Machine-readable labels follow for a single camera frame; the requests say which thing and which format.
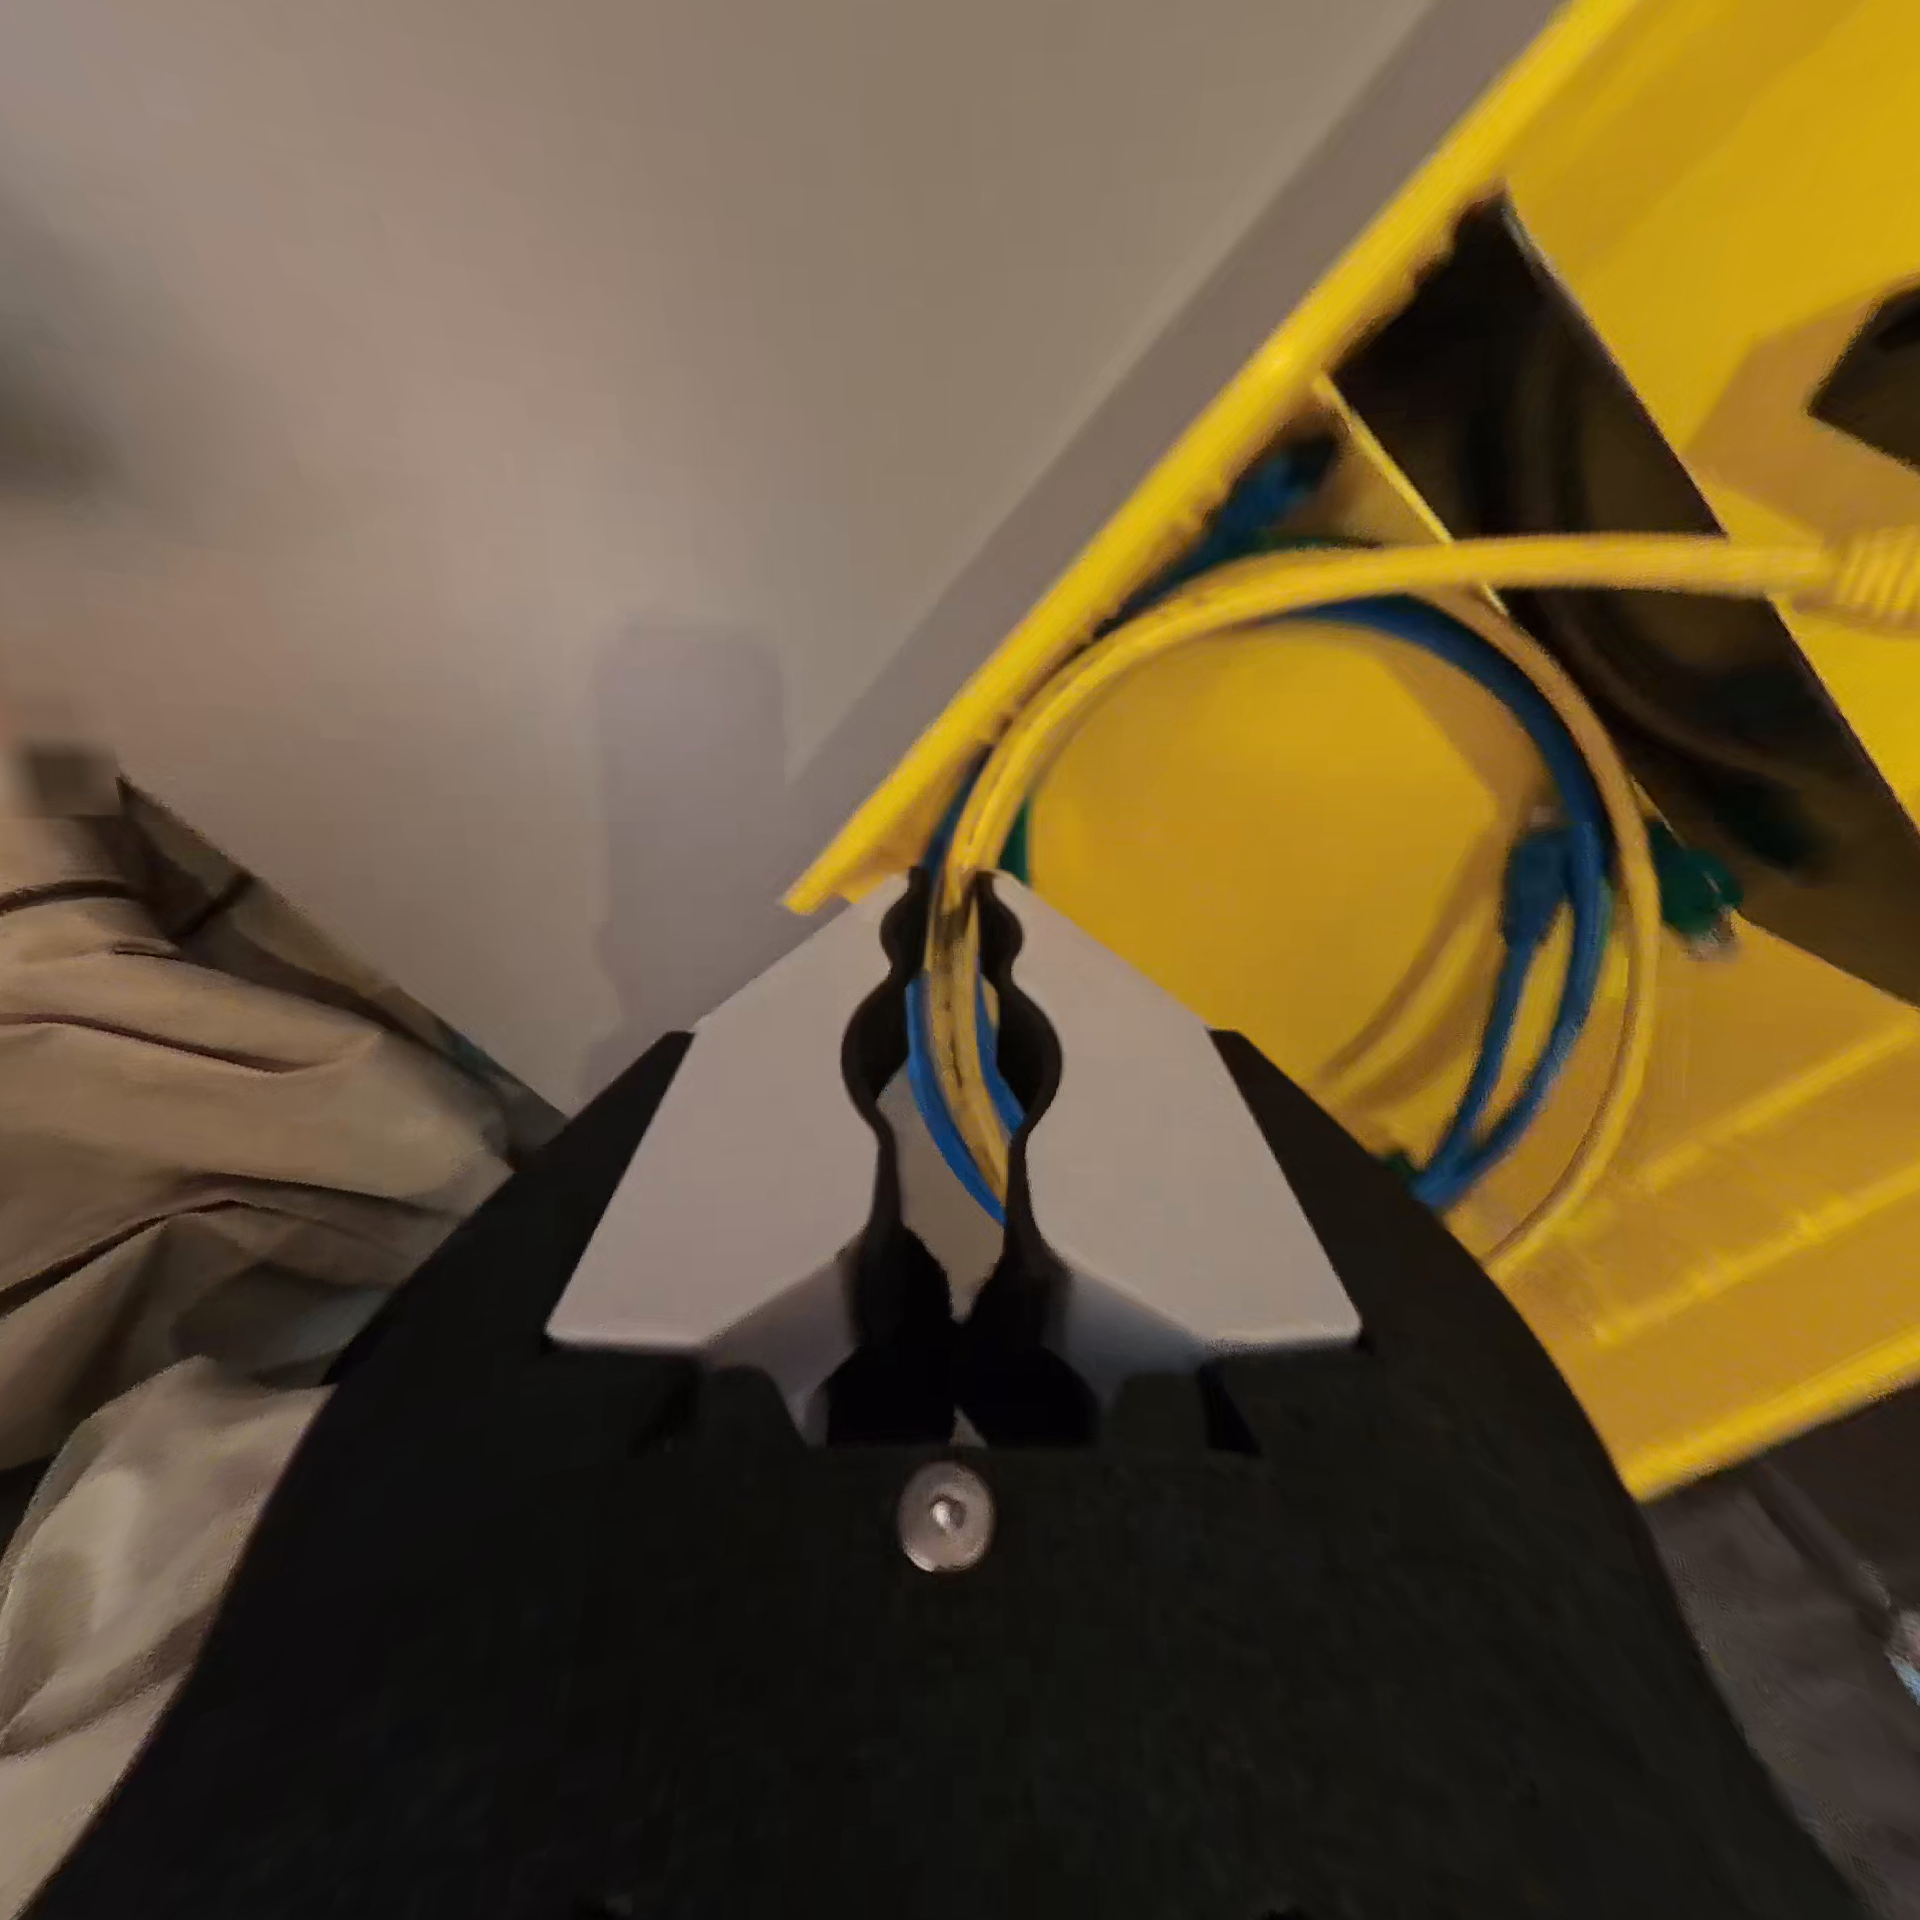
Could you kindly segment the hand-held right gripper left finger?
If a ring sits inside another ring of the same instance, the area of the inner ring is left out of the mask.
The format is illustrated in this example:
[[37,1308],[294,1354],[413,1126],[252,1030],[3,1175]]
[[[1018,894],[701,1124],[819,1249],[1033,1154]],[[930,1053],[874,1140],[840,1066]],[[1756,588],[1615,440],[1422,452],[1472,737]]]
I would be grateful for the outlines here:
[[946,1436],[955,1314],[880,1093],[930,883],[886,881],[704,1015],[548,1339],[762,1370],[802,1436]]

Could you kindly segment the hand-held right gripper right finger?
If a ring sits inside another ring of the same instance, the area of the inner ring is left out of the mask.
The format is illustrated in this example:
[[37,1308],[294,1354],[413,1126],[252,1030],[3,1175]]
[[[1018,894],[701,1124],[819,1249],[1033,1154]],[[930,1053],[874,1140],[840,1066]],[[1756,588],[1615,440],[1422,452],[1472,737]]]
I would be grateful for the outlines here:
[[1212,1030],[1013,877],[981,894],[981,961],[1021,1121],[972,1428],[1104,1428],[1148,1381],[1358,1355],[1358,1301]]

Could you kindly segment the yellow plastic bin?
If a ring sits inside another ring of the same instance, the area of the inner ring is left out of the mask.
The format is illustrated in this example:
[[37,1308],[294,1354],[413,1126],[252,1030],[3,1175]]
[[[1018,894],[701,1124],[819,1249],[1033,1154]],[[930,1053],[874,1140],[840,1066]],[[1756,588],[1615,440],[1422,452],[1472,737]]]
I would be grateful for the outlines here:
[[[1917,5],[1558,5],[1379,174],[786,903],[928,877],[909,1078],[1001,1212],[1029,883],[1383,1150],[1660,1497],[1917,1388],[1917,1004],[1750,922],[1507,598],[1770,604],[1917,826]],[[1454,539],[1344,403],[1498,200],[1721,534]]]

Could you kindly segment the beige jacket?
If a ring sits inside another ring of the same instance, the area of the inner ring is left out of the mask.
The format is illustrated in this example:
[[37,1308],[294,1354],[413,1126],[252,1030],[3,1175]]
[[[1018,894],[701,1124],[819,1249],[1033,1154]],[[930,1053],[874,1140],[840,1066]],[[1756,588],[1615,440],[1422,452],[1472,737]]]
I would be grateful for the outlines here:
[[172,1706],[332,1361],[559,1126],[100,756],[3,730],[3,1915]]

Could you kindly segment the black bin divider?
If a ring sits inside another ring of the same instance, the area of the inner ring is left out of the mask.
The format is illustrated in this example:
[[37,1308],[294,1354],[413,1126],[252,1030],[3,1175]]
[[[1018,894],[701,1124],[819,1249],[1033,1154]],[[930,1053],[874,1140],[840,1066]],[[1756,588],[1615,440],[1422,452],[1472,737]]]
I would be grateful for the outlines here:
[[[1626,369],[1507,204],[1338,366],[1336,389],[1454,539],[1721,534]],[[1764,935],[1917,1004],[1917,826],[1770,604],[1518,592],[1675,834]]]

